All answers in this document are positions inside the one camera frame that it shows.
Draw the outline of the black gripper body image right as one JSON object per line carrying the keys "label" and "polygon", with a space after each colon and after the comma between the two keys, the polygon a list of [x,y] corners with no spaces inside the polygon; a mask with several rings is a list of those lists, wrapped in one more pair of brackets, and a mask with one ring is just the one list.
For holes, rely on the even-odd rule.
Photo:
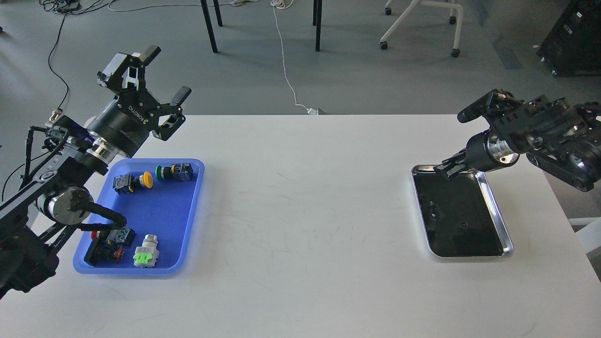
{"label": "black gripper body image right", "polygon": [[464,169],[490,172],[515,165],[520,154],[511,150],[505,140],[494,132],[482,132],[471,137],[465,148]]}

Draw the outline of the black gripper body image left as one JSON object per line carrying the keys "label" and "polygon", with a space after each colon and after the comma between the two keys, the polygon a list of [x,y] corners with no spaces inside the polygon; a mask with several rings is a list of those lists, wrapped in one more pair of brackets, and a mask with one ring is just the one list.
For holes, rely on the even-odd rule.
{"label": "black gripper body image left", "polygon": [[159,106],[150,92],[124,92],[113,100],[87,127],[95,138],[102,137],[131,158],[148,139],[150,111]]}

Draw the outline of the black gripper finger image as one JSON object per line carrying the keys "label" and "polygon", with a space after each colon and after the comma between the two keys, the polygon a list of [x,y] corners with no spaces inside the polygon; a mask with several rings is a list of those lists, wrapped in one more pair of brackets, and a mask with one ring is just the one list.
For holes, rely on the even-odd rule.
{"label": "black gripper finger image", "polygon": [[466,165],[466,151],[459,151],[446,159],[446,174],[448,179],[455,179],[466,169],[470,169],[470,166]]}
{"label": "black gripper finger image", "polygon": [[458,175],[464,171],[465,153],[456,153],[450,158],[443,160],[442,163],[433,167],[438,175]]}
{"label": "black gripper finger image", "polygon": [[119,102],[156,101],[146,89],[145,70],[160,52],[158,46],[131,55],[118,52],[104,70],[97,73],[97,83],[111,90]]}
{"label": "black gripper finger image", "polygon": [[153,137],[167,141],[184,124],[182,104],[191,94],[191,88],[182,86],[170,103],[160,104],[150,110],[149,131]]}

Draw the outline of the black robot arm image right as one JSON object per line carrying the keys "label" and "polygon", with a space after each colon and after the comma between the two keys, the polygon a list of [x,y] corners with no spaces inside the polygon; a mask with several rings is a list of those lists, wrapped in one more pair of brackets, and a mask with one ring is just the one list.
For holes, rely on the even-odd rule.
{"label": "black robot arm image right", "polygon": [[599,181],[600,105],[571,105],[566,99],[539,96],[529,102],[494,89],[462,109],[467,123],[483,117],[489,128],[472,136],[466,147],[434,167],[452,180],[460,172],[490,172],[515,165],[525,154],[530,163],[557,179],[588,192]]}

